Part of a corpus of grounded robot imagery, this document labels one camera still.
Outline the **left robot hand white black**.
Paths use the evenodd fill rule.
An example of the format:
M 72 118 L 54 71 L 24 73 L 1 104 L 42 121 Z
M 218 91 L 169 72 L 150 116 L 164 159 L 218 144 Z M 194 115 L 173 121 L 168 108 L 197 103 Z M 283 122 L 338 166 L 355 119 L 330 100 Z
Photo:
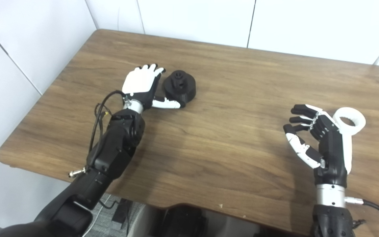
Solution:
M 185 102 L 157 96 L 156 91 L 165 69 L 157 64 L 138 66 L 129 72 L 122 86 L 125 94 L 124 109 L 141 114 L 152 107 L 160 109 L 180 109 Z

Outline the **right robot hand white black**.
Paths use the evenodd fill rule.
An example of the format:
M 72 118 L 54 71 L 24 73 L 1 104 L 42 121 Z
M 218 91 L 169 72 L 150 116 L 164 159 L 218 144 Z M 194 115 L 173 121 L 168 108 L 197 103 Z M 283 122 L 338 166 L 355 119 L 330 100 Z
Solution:
M 297 156 L 314 170 L 315 185 L 347 187 L 348 171 L 343 150 L 343 137 L 336 121 L 321 108 L 296 104 L 294 117 L 283 126 L 288 143 Z M 318 149 L 308 145 L 299 135 L 308 131 L 318 141 Z

